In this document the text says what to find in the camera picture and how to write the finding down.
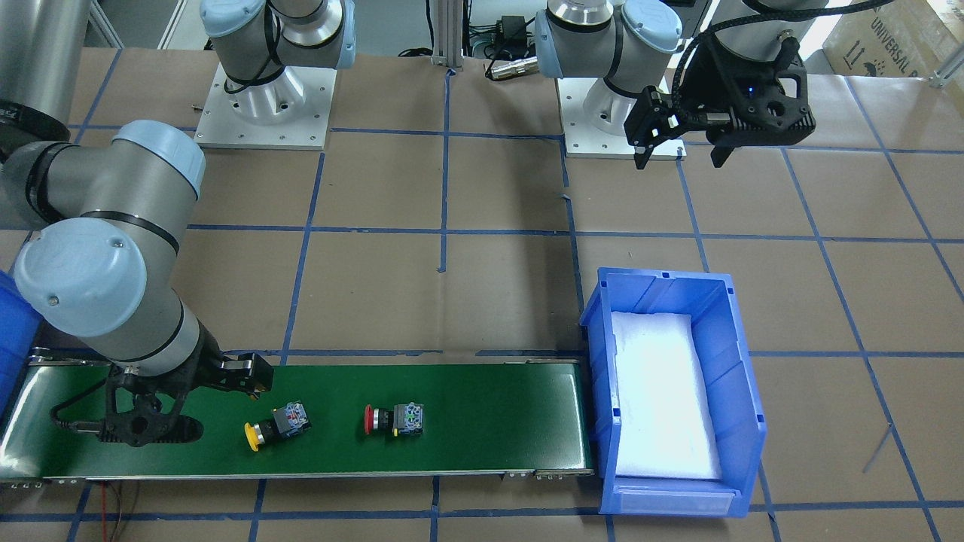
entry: green conveyor belt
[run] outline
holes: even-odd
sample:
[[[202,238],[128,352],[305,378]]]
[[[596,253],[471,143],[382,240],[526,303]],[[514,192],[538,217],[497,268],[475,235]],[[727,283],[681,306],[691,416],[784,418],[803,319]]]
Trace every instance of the green conveyor belt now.
[[[578,366],[570,363],[283,366],[260,400],[198,389],[183,413],[204,425],[186,445],[128,447],[59,429],[50,408],[105,367],[31,367],[4,432],[0,478],[272,477],[565,472],[593,468]],[[301,400],[312,428],[255,453],[243,425]],[[366,436],[364,406],[425,405],[419,437]],[[103,390],[63,412],[100,419]]]

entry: white mounting plate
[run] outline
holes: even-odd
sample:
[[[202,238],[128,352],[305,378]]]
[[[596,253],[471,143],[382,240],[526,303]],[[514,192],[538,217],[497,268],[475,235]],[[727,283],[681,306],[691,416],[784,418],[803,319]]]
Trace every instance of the white mounting plate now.
[[[254,124],[231,107],[222,85],[225,71],[218,65],[198,123],[194,141],[209,149],[324,150],[332,111],[335,75],[328,68],[293,68],[305,85],[303,115],[281,124]]]
[[[629,158],[635,149],[626,143],[625,136],[603,132],[589,122],[582,110],[589,89],[596,79],[569,77],[558,79],[559,111],[562,127],[566,133],[566,155],[581,158]],[[651,160],[676,160],[686,157],[682,139],[667,141],[653,150]]]

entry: cardboard box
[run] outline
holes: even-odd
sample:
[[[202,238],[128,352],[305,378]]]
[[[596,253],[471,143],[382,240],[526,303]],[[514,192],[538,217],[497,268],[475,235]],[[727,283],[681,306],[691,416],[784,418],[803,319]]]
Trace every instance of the cardboard box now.
[[[897,0],[844,15],[823,43],[835,72],[871,77],[928,77],[964,41],[964,0]],[[964,75],[946,92],[964,114]]]

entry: light blue joint cap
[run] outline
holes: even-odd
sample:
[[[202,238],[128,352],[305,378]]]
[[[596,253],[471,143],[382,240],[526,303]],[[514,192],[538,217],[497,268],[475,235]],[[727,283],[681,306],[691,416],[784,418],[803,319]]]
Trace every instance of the light blue joint cap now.
[[[137,310],[147,267],[123,230],[98,218],[70,218],[23,247],[13,280],[50,325],[75,337],[99,337]]]
[[[348,69],[355,65],[355,2],[345,0],[345,10],[341,19],[341,54],[335,69]]]
[[[555,50],[546,10],[536,13],[536,60],[539,62],[540,73],[552,79],[562,79],[559,54]]]
[[[264,0],[203,0],[201,22],[210,38],[227,36],[255,18]]]
[[[111,141],[123,139],[157,154],[178,170],[201,197],[204,177],[204,153],[187,134],[158,121],[134,121],[120,129]]]
[[[623,5],[627,28],[647,45],[664,53],[676,52],[683,35],[680,16],[659,0],[627,0]]]

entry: blue crate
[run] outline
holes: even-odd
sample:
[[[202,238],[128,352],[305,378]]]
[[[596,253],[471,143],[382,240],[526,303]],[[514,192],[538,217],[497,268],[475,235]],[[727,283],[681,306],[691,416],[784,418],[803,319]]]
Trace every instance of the blue crate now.
[[[20,297],[13,279],[0,271],[0,415],[15,391],[39,325],[40,315]]]
[[[722,479],[616,475],[622,421],[613,362],[613,312],[691,316]],[[579,323],[589,331],[595,438],[603,480],[600,513],[746,516],[763,454],[766,423],[731,277],[604,267]]]

